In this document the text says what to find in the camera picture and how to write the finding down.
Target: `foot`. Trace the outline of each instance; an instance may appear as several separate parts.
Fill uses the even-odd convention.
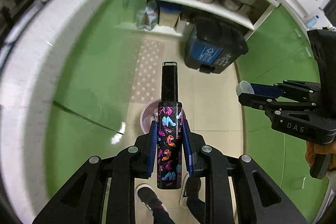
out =
[[[198,197],[198,193],[201,189],[200,178],[190,178],[187,174],[183,180],[182,193],[180,197],[180,206],[187,208],[187,198],[190,196]]]
[[[166,210],[166,207],[162,201],[158,198],[157,194],[154,192],[153,188],[148,184],[140,184],[135,189],[135,194],[140,199],[140,201],[145,204],[145,206],[151,211],[156,208],[163,208]]]

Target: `lighter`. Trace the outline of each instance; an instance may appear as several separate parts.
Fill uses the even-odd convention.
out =
[[[177,63],[162,64],[161,102],[157,122],[157,187],[181,188],[182,104],[178,101]]]

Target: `sneaker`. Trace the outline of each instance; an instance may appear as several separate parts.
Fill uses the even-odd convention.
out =
[[[162,203],[162,201],[158,198],[154,189],[150,187],[148,184],[140,184],[135,189],[135,194],[138,199],[145,204],[145,206],[151,211],[158,206],[162,206],[165,211],[167,211],[166,206]]]
[[[198,193],[201,189],[200,178],[190,178],[189,174],[184,177],[182,193],[180,197],[180,207],[187,209],[187,198],[189,196],[198,197]]]

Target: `polka dot mat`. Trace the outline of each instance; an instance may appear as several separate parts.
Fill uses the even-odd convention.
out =
[[[161,80],[158,76],[162,70],[163,52],[164,43],[154,39],[143,39],[136,61],[130,102],[147,104],[157,99],[154,95],[160,89]]]

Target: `black handle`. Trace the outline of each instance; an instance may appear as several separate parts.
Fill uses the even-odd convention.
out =
[[[332,154],[316,154],[314,163],[310,167],[310,176],[315,179],[322,179],[327,174],[328,166],[331,162]]]

